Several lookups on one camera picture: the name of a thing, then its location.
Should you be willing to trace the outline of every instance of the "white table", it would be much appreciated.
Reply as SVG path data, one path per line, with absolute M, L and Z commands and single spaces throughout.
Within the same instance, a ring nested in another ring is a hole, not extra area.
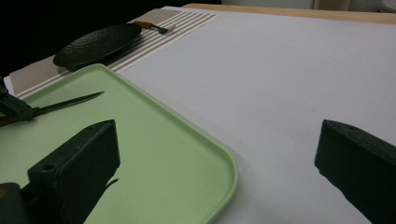
M 396 145 L 396 26 L 178 10 L 220 17 L 121 74 L 232 149 L 218 223 L 369 223 L 314 158 L 324 119 Z

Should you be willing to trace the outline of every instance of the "light green tray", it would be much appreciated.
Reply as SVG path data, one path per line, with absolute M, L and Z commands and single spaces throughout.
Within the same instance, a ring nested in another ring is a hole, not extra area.
M 134 84 L 94 64 L 25 101 L 45 106 L 105 91 L 29 122 L 0 128 L 0 183 L 24 187 L 27 170 L 83 128 L 114 119 L 120 168 L 86 223 L 210 223 L 231 202 L 238 182 L 226 146 Z

